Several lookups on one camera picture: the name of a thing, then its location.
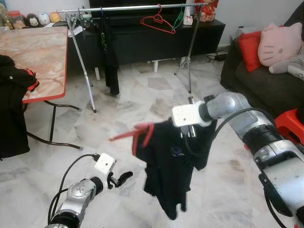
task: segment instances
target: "red clothes hanger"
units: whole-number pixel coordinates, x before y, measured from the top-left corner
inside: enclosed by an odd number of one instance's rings
[[[162,10],[162,5],[161,4],[157,4],[158,6],[160,6],[160,11],[156,14],[156,15],[154,15],[154,16],[147,16],[147,17],[145,17],[145,18],[142,18],[141,19],[141,24],[142,25],[145,25],[145,26],[148,26],[148,27],[150,27],[150,28],[153,28],[153,29],[157,29],[157,30],[159,30],[159,31],[163,31],[163,32],[168,32],[168,33],[170,33],[170,34],[175,34],[176,33],[176,31],[175,31],[175,29],[173,29],[173,26],[169,23],[169,22],[167,22],[165,19],[163,19],[162,18],[162,16],[160,15],[160,12],[161,12],[161,10]],[[157,23],[160,23],[160,24],[162,24],[162,23],[166,23],[167,25],[169,25],[170,26],[170,30],[164,30],[164,29],[162,29],[162,28],[158,28],[158,27],[154,27],[154,26],[152,26],[152,25],[149,25],[149,24],[146,24],[145,22],[144,22],[144,20],[145,19],[147,19],[147,18],[152,18],[153,19],[153,21],[155,21],[155,22],[157,22]]]

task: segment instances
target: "table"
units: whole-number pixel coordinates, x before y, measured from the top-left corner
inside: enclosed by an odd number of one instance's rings
[[[28,132],[28,136],[50,145],[81,147],[53,141],[56,107],[80,108],[67,104],[54,104],[48,100],[64,97],[67,84],[67,28],[30,28],[0,33],[0,54],[11,57],[16,68],[29,68],[36,72],[40,85],[34,92],[27,91],[22,99],[25,109],[28,103],[44,101],[53,106],[49,141]]]

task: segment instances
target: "sofa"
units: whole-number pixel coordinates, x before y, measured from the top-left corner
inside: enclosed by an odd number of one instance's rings
[[[304,3],[295,10],[284,26],[297,22],[304,25],[303,7]],[[249,73],[237,39],[233,40],[228,51],[220,82],[226,89],[243,94],[253,107],[266,110],[274,118],[304,104],[303,80],[289,73],[271,74],[265,66]]]

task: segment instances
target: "jar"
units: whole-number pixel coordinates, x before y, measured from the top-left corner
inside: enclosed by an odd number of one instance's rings
[[[18,10],[9,11],[8,16],[10,22],[13,24],[14,29],[21,29],[26,26],[23,21],[22,15]]]

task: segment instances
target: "pink cushion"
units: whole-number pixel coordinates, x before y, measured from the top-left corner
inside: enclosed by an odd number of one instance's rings
[[[302,45],[302,24],[278,27],[271,23],[262,30],[258,47],[258,58],[262,65],[271,66],[276,62],[295,56]]]

